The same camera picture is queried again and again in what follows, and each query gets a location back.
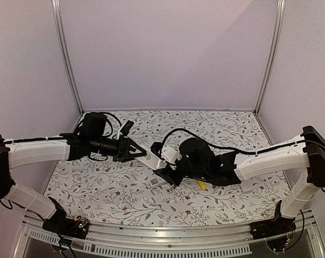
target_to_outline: white cable clip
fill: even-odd
[[[160,159],[157,161],[156,169],[158,169],[160,167],[161,161],[162,160],[160,160]]]
[[[30,188],[32,190],[32,192],[34,193],[34,198],[33,198],[33,201],[29,204],[28,207],[25,208],[25,211],[28,211],[29,208],[32,206],[32,204],[35,202],[35,200],[37,199],[37,192],[34,191],[32,188]]]
[[[123,125],[118,129],[117,137],[115,138],[116,140],[119,140],[120,130],[122,130],[122,128],[123,128],[124,126],[125,126],[125,124],[123,124]]]

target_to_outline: aluminum frame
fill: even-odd
[[[258,100],[257,100],[257,103],[256,103],[254,111],[253,111],[257,115],[259,115],[261,112],[261,108],[262,108],[262,105],[264,102],[264,98],[265,98],[266,91],[267,91],[269,81],[270,81],[270,77],[272,74],[272,68],[273,68],[273,64],[275,62],[276,52],[277,52],[279,38],[280,38],[281,27],[283,24],[284,7],[285,7],[285,0],[278,0],[276,22],[275,22],[275,28],[273,30],[269,59],[268,59],[267,65],[266,65],[266,70],[264,73],[263,82],[262,82],[262,85],[260,88]]]
[[[272,141],[271,141],[271,138],[269,137],[269,134],[267,133],[267,130],[265,129],[264,124],[261,122],[259,116],[258,116],[257,114],[255,114],[255,113],[253,113],[253,115],[254,115],[255,119],[257,120],[257,122],[258,122],[258,124],[259,124],[261,130],[262,130],[263,133],[265,134],[266,139],[268,140],[269,144],[270,144],[270,145],[273,145],[273,143],[272,143]],[[290,179],[289,179],[289,177],[287,176],[287,173],[286,173],[284,170],[283,170],[283,174],[284,174],[284,176],[285,176],[285,178],[286,178],[286,182],[287,182],[289,188],[292,189],[292,184],[291,184],[291,182],[290,182]]]
[[[311,239],[314,256],[325,257],[323,243],[311,210],[304,210],[304,215],[305,233],[308,233]],[[298,215],[295,222],[296,231],[300,231],[303,223],[302,216]],[[191,253],[209,252],[211,254],[224,250],[241,249],[251,243],[265,241],[266,239],[253,240],[249,224],[250,222],[197,227],[140,227],[91,223],[87,238],[85,240],[73,239],[71,246],[78,252],[106,257],[118,257],[119,252],[131,252],[143,256],[146,254],[146,257],[160,253],[166,254],[166,257],[170,258],[176,257],[176,255],[186,257],[186,254]],[[33,213],[25,215],[22,227],[23,230],[14,258],[24,257],[25,247],[30,237],[57,245],[56,238],[58,236],[49,231],[44,231],[41,228],[42,221]],[[118,252],[118,255],[102,253],[106,250]],[[246,251],[244,254],[249,254],[249,248]]]
[[[74,73],[73,73],[73,69],[71,67],[70,57],[69,57],[69,53],[68,53],[66,36],[64,34],[62,14],[61,14],[61,8],[60,8],[60,0],[52,0],[52,6],[53,6],[53,12],[54,12],[57,37],[58,37],[59,43],[60,43],[63,63],[64,63],[64,67],[66,69],[70,90],[73,95],[73,99],[74,99],[74,102],[75,102],[78,112],[80,114],[83,114],[83,112],[84,112],[83,106],[82,106],[80,95],[77,90],[77,85],[75,82]]]

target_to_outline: small white object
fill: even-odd
[[[175,164],[177,160],[181,160],[181,154],[168,145],[164,145],[161,151],[161,157],[171,164]],[[171,169],[176,170],[177,166],[170,165]]]
[[[249,192],[253,192],[253,190],[256,189],[256,186],[253,185],[253,182],[249,180],[242,181],[241,184],[239,184],[241,191],[245,194]]]

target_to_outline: white wall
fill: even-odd
[[[254,108],[277,1],[65,0],[86,110]]]
[[[325,1],[286,1],[281,39],[261,119],[273,142],[313,125],[325,138]],[[294,183],[299,172],[288,174]],[[312,209],[325,244],[325,194]]]
[[[53,21],[51,1],[0,0],[0,134],[26,138],[69,132],[78,114]],[[52,163],[12,171],[43,191]],[[11,257],[24,213],[0,205],[0,258]]]

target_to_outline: cable tie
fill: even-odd
[[[35,200],[37,199],[37,192],[34,191],[32,188],[31,188],[32,192],[34,192],[34,198],[33,198],[33,201],[29,204],[28,207],[26,207],[26,211],[32,206],[32,204],[35,202]]]
[[[162,160],[160,160],[160,159],[157,161],[156,169],[158,169],[160,167],[161,161]]]

